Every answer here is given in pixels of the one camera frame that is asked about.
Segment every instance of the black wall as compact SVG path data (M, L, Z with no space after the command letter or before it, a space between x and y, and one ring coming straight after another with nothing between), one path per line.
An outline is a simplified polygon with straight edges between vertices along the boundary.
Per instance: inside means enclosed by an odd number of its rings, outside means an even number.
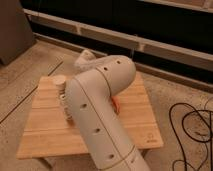
M21 0L24 8L213 54L213 14L139 0Z

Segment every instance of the table leg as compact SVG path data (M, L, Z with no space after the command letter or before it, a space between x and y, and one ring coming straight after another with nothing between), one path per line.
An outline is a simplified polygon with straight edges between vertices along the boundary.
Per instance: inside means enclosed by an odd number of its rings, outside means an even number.
M146 157L147 153L148 153L149 149L144 149L141 154L143 157Z
M52 170L52 165L45 158L36 158L48 170Z

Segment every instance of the cable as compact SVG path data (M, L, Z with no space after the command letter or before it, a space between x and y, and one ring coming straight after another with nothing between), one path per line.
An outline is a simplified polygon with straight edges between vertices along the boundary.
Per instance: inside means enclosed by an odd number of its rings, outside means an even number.
M173 129L173 132L175 134L175 137L179 143L179 146L181 148L181 152L182 152L182 156L183 156L183 159L178 159L178 160L175 160L173 161L172 163L172 170L175 171L175 165L179 162L183 162L184 163L184 171L187 171L188 170L188 167L190 167L193 171L200 171L200 169L204 166L204 164L206 163L206 161L208 160L209 158L209 150L208 150L208 146L207 144L210 143L210 167L211 167L211 171L213 171L213 164L212 164L212 139L213 139L213 132L212 132L212 114L213 114L213 111L211 110L207 110L206 109L206 106L207 106L207 103L209 103L210 99L205 103L204 105L204 109L201 109L201 110L197 110L195 107L193 107L192 105L188 104L188 103L176 103L174 105L171 106L171 108L169 109L169 120L170 120L170 124L172 126L172 129ZM201 164L199 165L199 167L196 169L191 163L189 163L187 161L187 157L186 157L186 154L185 154L185 151L184 151L184 148L183 148L183 144L181 142L181 139L180 137L178 136L178 133L174 127L174 123L173 123L173 119L172 119L172 116L173 116L173 110L174 108L176 108L177 106L185 106L185 107L188 107L191 109L190 112L187 112L184 114L184 116L182 117L182 129L184 131L184 133L191 139L193 140L194 142L197 142L197 143L201 143L201 144L204 144L205 145L205 149L206 149L206 157L205 159L201 162ZM207 113L209 115L209 123L205 120L206 117L203 117L202 116L202 113ZM192 118L192 116L197 116L200 118L200 121L203 125L205 125L205 127L207 128L208 130L208 134L203 134L203 133L199 133L199 132L194 132L196 134L196 136L200 137L201 139L198 139L197 137L194 137L193 135L191 135L189 133L189 131L186 129L186 119L187 118Z

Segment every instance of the horizontal bar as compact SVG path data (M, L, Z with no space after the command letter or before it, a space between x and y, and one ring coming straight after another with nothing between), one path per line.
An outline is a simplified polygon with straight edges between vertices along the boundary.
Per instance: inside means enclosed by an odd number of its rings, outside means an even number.
M48 43L52 43L54 45L61 46L61 47L66 48L66 49L70 49L70 50L73 50L75 52L81 53L84 49L88 49L98 58L103 57L103 56L107 56L106 53L103 53L103 52L100 52L100 51L97 51L97 50L93 50L93 49L89 49L87 47L75 45L75 44L72 44L72 43L69 43L69 42L66 42L66 41L62 41L62 40L59 40L59 39L55 39L55 38L52 38L52 37L49 37L49 36L45 36L45 35L42 35L42 34L39 34L39 33L34 33L34 35L35 35L36 39L38 39L38 40L42 40L42 41L45 41L45 42L48 42Z
M154 75L156 77L160 77L169 81L173 81L182 85L186 85L192 88L196 88L199 90L203 90L209 93L213 93L213 84L207 84L202 81L194 80L192 78L184 77L181 75L177 75L171 72L167 72L161 69L157 69L145 64L140 64L135 62L136 68L138 71Z
M201 11L201 12L207 12L207 13L213 13L213 8L205 8L204 6L183 4L183 3L171 2L171 1L167 1L167 0L137 0L137 1L160 4L160 5L167 5L167 6L184 8L184 9Z
M80 22L24 10L32 22L167 60L213 71L213 55Z

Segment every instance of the tabletop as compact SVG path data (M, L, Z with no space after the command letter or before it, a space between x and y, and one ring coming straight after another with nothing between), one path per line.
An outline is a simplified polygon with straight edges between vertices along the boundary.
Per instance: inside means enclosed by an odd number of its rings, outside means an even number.
M88 153L75 124L65 119L52 78L40 79L18 148L19 159ZM133 83L116 97L120 122L137 148L162 147L163 140L141 74L137 73Z

